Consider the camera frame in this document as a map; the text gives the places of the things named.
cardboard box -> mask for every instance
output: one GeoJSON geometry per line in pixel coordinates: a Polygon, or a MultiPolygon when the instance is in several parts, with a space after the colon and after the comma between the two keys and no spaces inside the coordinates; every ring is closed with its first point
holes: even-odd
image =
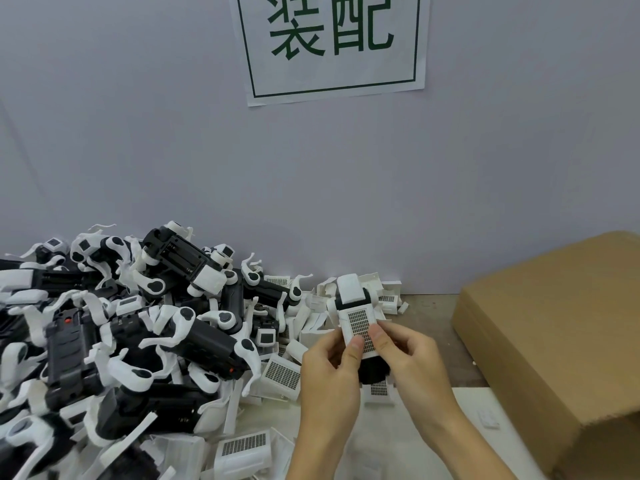
{"type": "Polygon", "coordinates": [[[640,479],[640,236],[482,278],[453,325],[546,474],[640,479]]]}

paper sign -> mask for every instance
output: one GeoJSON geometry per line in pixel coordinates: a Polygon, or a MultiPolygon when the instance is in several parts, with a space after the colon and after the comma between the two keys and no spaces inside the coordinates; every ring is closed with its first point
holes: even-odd
{"type": "Polygon", "coordinates": [[[423,89],[430,0],[229,0],[249,106],[423,89]]]}

person's right hand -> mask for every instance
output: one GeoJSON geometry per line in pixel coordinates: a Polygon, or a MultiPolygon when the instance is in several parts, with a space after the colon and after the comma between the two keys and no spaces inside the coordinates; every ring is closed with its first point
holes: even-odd
{"type": "Polygon", "coordinates": [[[370,325],[369,336],[389,364],[420,436],[434,449],[446,429],[465,420],[435,340],[388,321],[370,325]]]}

chinese character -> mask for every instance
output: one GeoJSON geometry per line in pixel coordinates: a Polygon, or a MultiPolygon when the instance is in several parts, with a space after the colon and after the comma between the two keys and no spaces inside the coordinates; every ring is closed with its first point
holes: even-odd
{"type": "Polygon", "coordinates": [[[380,50],[382,48],[389,48],[394,42],[393,34],[387,35],[387,41],[384,43],[373,42],[373,13],[377,10],[388,10],[391,8],[391,0],[385,0],[380,5],[371,5],[369,7],[369,50],[380,50]]]}
{"type": "MultiPolygon", "coordinates": [[[[271,5],[273,5],[274,7],[278,6],[277,0],[267,0],[267,1],[271,3],[271,5]]],[[[320,10],[318,8],[309,8],[308,6],[309,0],[290,0],[290,1],[300,1],[302,3],[302,9],[294,10],[294,16],[316,15],[320,13],[320,10]]],[[[289,23],[289,7],[287,5],[287,0],[282,0],[281,5],[282,5],[281,8],[268,18],[269,23],[274,23],[274,21],[276,21],[281,15],[284,20],[284,23],[289,23]]],[[[291,47],[291,44],[294,39],[297,39],[300,45],[302,45],[302,47],[304,47],[309,53],[320,55],[320,56],[324,55],[324,50],[313,47],[313,44],[315,44],[320,39],[320,37],[318,37],[317,34],[314,34],[314,36],[311,37],[311,39],[308,41],[305,40],[301,35],[303,33],[308,33],[308,32],[323,31],[324,25],[316,25],[313,27],[300,27],[300,24],[297,22],[297,20],[295,18],[292,18],[291,26],[292,28],[290,29],[269,32],[271,37],[281,37],[283,35],[287,36],[287,39],[283,42],[283,44],[281,44],[281,46],[271,51],[273,55],[278,55],[284,49],[286,49],[287,60],[291,60],[293,57],[299,54],[300,53],[299,48],[292,49],[291,47]]]]}
{"type": "Polygon", "coordinates": [[[346,47],[357,47],[358,51],[362,52],[364,50],[364,38],[362,30],[362,0],[331,1],[333,12],[333,50],[335,55],[338,55],[340,53],[341,48],[346,47]],[[344,26],[344,15],[347,11],[347,2],[349,2],[349,21],[351,23],[356,23],[357,28],[355,30],[340,31],[338,27],[344,26]],[[358,4],[357,12],[355,10],[354,2],[358,4]],[[348,38],[348,40],[341,42],[341,38],[348,38]]]}

wall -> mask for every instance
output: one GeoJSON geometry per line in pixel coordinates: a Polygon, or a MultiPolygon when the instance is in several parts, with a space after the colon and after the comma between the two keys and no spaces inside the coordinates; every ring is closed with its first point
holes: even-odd
{"type": "Polygon", "coordinates": [[[256,109],[228,0],[0,6],[3,250],[175,219],[436,293],[640,230],[640,0],[433,0],[427,90],[256,109]]]}

